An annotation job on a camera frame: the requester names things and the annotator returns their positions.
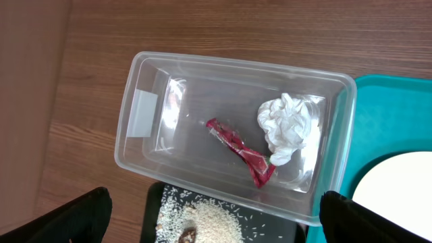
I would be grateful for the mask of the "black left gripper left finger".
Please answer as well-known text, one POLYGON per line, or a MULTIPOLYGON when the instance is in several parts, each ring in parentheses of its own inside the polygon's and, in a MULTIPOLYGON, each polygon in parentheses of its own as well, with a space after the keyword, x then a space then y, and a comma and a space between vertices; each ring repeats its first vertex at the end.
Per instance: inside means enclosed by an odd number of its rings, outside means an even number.
POLYGON ((112 208, 108 189, 98 187, 1 235, 1 243, 101 243, 112 208))

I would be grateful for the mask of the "large pink plate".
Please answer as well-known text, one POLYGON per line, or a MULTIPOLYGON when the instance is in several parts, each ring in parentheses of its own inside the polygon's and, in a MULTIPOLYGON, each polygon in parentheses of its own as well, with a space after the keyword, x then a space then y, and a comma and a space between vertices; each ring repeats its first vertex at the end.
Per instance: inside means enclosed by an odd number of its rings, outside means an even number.
POLYGON ((404 153, 378 163, 359 181, 353 201, 431 240, 431 153, 404 153))

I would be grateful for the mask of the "red snack wrapper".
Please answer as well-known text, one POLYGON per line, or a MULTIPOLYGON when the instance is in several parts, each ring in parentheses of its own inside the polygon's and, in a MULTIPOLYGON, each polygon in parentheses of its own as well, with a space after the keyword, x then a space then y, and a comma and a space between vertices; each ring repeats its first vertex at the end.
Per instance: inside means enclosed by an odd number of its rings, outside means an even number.
POLYGON ((216 118, 207 121, 206 127, 212 135, 243 160, 257 188, 262 188, 270 180, 276 166, 270 163, 268 157, 248 148, 236 131, 216 118))

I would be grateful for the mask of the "white napkin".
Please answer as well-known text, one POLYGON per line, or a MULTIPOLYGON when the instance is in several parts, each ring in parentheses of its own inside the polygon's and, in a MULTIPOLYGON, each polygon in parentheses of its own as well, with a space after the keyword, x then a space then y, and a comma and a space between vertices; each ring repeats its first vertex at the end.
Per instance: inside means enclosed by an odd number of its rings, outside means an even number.
POLYGON ((257 121, 265 133, 272 165, 285 165, 296 151, 316 153, 319 150, 321 101, 319 97, 291 97, 283 93, 261 104, 257 121))

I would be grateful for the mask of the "rice and food scraps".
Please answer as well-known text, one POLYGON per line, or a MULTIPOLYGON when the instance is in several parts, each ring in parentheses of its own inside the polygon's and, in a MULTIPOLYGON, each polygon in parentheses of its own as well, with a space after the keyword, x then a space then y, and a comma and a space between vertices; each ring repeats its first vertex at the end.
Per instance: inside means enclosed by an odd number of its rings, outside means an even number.
POLYGON ((163 188, 156 242, 286 242, 276 218, 176 186, 163 188))

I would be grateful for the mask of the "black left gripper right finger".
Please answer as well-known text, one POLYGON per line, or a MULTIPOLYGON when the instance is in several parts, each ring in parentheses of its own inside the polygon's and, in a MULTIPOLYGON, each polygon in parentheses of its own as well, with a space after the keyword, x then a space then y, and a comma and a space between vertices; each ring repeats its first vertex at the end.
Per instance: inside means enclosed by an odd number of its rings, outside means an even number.
POLYGON ((429 243, 334 191, 321 197, 319 219, 328 243, 429 243))

